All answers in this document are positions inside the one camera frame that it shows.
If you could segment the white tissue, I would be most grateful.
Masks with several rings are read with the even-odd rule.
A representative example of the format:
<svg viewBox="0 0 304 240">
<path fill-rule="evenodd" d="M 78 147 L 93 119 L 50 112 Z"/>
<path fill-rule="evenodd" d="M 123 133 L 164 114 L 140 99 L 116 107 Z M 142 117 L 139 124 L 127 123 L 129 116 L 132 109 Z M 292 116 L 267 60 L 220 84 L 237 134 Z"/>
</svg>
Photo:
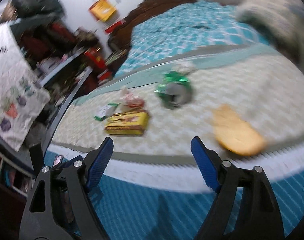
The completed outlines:
<svg viewBox="0 0 304 240">
<path fill-rule="evenodd" d="M 191 61 L 177 62 L 173 65 L 172 71 L 182 75 L 188 75 L 196 70 L 194 63 Z"/>
</svg>

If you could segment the red white wrapper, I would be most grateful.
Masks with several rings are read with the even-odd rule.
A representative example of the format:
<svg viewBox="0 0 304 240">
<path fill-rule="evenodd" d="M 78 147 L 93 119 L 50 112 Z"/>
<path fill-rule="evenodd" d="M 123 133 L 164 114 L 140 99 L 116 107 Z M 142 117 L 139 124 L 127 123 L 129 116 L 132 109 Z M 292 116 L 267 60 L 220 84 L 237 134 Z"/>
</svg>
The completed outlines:
<svg viewBox="0 0 304 240">
<path fill-rule="evenodd" d="M 145 101 L 142 97 L 135 95 L 126 88 L 121 89 L 120 102 L 121 108 L 124 111 L 132 111 L 135 109 L 143 108 L 145 106 Z"/>
</svg>

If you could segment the floral white cloth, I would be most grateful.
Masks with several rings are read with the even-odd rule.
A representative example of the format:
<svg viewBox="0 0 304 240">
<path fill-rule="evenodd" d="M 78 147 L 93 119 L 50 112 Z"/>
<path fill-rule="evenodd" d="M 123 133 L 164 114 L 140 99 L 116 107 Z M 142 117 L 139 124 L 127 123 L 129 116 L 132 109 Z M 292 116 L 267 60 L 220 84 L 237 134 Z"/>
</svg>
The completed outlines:
<svg viewBox="0 0 304 240">
<path fill-rule="evenodd" d="M 23 57 L 8 24 L 0 25 L 0 137 L 16 152 L 34 120 L 50 101 L 49 92 Z"/>
</svg>

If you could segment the cluttered shelf unit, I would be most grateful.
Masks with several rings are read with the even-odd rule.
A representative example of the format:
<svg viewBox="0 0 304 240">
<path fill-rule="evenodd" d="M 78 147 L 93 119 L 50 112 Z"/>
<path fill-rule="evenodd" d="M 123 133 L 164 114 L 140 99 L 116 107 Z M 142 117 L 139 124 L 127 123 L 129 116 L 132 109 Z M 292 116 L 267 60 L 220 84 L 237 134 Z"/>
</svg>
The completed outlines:
<svg viewBox="0 0 304 240">
<path fill-rule="evenodd" d="M 0 137 L 0 194 L 24 202 L 57 126 L 72 101 L 89 91 L 92 68 L 85 61 L 89 48 L 101 51 L 94 32 L 70 31 L 59 0 L 11 0 L 0 17 L 8 24 L 38 84 L 51 99 L 34 120 L 16 152 Z"/>
</svg>

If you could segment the orange peel piece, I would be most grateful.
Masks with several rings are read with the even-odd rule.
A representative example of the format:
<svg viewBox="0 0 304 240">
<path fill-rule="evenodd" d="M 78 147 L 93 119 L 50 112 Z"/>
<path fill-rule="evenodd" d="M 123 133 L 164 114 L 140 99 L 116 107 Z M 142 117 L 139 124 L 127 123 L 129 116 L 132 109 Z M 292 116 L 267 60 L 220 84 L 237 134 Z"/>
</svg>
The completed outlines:
<svg viewBox="0 0 304 240">
<path fill-rule="evenodd" d="M 212 113 L 214 136 L 223 148 L 240 156 L 257 155 L 266 148 L 264 137 L 229 105 L 223 104 Z"/>
</svg>

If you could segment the red box on shelf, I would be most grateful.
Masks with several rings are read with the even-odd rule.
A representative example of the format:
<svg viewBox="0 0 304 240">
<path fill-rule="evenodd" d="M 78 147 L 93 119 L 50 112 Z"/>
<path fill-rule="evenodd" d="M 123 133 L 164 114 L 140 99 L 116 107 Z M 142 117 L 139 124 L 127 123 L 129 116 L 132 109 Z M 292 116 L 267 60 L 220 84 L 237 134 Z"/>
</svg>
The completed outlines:
<svg viewBox="0 0 304 240">
<path fill-rule="evenodd" d="M 89 48 L 85 51 L 84 57 L 87 64 L 92 68 L 94 76 L 97 78 L 99 83 L 111 79 L 112 72 L 106 66 L 105 60 L 100 51 L 95 48 Z"/>
</svg>

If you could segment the yellow cardboard box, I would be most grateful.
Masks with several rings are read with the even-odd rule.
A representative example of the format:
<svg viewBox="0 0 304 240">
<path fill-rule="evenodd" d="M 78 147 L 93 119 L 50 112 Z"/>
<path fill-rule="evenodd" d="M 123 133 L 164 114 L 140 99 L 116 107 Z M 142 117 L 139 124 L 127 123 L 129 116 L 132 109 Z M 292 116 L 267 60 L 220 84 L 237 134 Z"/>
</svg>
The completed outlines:
<svg viewBox="0 0 304 240">
<path fill-rule="evenodd" d="M 109 135 L 144 135 L 150 119 L 146 110 L 117 113 L 107 119 L 104 131 Z"/>
</svg>

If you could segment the dark wooden headboard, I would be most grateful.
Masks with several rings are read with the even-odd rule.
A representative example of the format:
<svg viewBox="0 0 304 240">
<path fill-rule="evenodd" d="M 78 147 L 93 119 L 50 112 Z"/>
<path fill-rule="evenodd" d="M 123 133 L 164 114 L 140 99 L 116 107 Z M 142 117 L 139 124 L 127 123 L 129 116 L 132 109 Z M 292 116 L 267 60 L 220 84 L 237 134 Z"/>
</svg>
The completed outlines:
<svg viewBox="0 0 304 240">
<path fill-rule="evenodd" d="M 109 35 L 108 47 L 113 52 L 129 50 L 131 34 L 135 26 L 179 5 L 195 2 L 196 0 L 144 0 L 137 8 L 128 13 L 124 18 L 124 23 L 113 29 Z"/>
</svg>

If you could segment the patterned pillow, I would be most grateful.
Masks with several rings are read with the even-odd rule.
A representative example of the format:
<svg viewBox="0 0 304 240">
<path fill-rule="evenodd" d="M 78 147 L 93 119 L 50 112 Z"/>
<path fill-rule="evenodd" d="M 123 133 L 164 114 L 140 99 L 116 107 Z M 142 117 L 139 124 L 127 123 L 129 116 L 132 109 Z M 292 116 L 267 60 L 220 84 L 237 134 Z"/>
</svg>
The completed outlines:
<svg viewBox="0 0 304 240">
<path fill-rule="evenodd" d="M 236 19 L 264 28 L 279 46 L 304 57 L 302 0 L 247 0 L 237 7 Z"/>
</svg>

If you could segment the green crushed soda can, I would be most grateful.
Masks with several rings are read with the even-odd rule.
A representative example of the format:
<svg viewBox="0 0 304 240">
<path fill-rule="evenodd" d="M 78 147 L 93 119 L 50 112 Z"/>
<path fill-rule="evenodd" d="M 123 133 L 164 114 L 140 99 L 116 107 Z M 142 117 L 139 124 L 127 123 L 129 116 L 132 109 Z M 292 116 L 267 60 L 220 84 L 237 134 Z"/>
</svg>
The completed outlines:
<svg viewBox="0 0 304 240">
<path fill-rule="evenodd" d="M 155 93 L 162 104 L 170 109 L 189 103 L 193 97 L 190 80 L 173 70 L 164 75 L 162 81 L 157 85 Z"/>
</svg>

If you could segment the green white snack wrapper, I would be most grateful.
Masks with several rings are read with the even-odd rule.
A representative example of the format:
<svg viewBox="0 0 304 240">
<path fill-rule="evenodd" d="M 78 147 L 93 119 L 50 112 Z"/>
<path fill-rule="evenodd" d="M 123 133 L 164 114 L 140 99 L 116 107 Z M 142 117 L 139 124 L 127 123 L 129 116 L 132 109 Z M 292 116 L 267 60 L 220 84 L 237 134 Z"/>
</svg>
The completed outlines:
<svg viewBox="0 0 304 240">
<path fill-rule="evenodd" d="M 94 118 L 98 121 L 103 121 L 106 118 L 113 115 L 119 103 L 108 103 L 104 107 L 101 107 L 99 111 L 95 114 Z"/>
</svg>

